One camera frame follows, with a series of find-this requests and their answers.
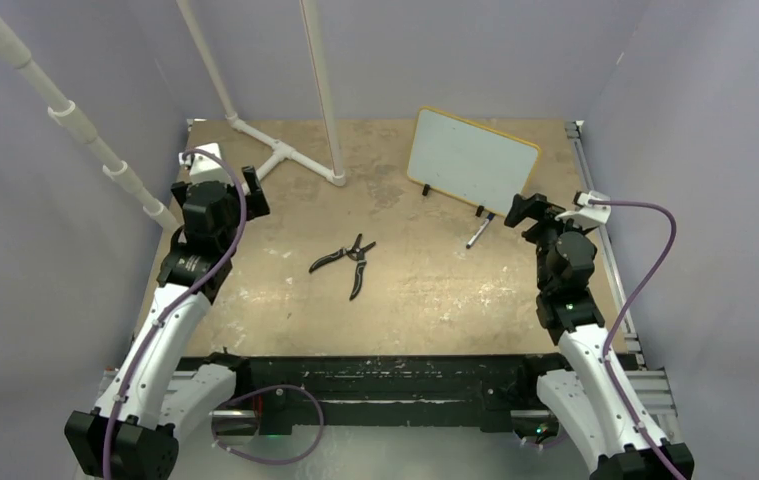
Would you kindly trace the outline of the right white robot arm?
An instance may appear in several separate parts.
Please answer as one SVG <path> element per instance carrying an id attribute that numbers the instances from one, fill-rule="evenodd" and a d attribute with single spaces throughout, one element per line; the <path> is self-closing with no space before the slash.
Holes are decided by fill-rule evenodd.
<path id="1" fill-rule="evenodd" d="M 690 449 L 674 442 L 639 398 L 590 291 L 597 248 L 588 235 L 607 223 L 615 204 L 594 191 L 578 192 L 572 210 L 543 194 L 514 196 L 504 224 L 534 222 L 522 236 L 536 248 L 536 314 L 567 363 L 520 375 L 516 392 L 555 415 L 590 478 L 689 479 Z"/>

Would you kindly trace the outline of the white marker pen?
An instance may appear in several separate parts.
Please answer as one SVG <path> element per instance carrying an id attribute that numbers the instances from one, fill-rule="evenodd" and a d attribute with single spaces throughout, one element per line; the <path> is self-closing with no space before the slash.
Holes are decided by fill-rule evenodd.
<path id="1" fill-rule="evenodd" d="M 487 227 L 490 225 L 490 223 L 492 222 L 492 220 L 494 219 L 494 217 L 495 217 L 495 214 L 493 212 L 489 212 L 487 214 L 487 216 L 485 217 L 484 221 L 479 226 L 479 228 L 477 229 L 477 231 L 472 235 L 472 237 L 465 244 L 465 248 L 466 249 L 471 249 L 476 244 L 476 242 L 481 237 L 481 235 L 484 233 L 484 231 L 487 229 Z"/>

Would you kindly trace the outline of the yellow framed whiteboard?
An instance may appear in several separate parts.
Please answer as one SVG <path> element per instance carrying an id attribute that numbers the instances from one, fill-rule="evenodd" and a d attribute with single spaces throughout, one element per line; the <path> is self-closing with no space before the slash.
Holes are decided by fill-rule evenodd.
<path id="1" fill-rule="evenodd" d="M 532 142 L 424 106 L 416 116 L 407 176 L 432 191 L 504 216 L 541 155 Z"/>

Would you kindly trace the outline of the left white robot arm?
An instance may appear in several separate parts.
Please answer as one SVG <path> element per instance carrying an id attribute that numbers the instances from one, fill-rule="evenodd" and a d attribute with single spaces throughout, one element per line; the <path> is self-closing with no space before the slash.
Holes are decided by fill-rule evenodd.
<path id="1" fill-rule="evenodd" d="M 270 212 L 255 169 L 194 168 L 172 194 L 182 225 L 169 243 L 144 324 L 114 377 L 88 412 L 74 411 L 65 438 L 82 472 L 101 479 L 166 479 L 187 433 L 220 403 L 239 409 L 253 382 L 231 362 L 203 365 L 173 389 L 194 330 L 232 269 L 247 222 Z"/>

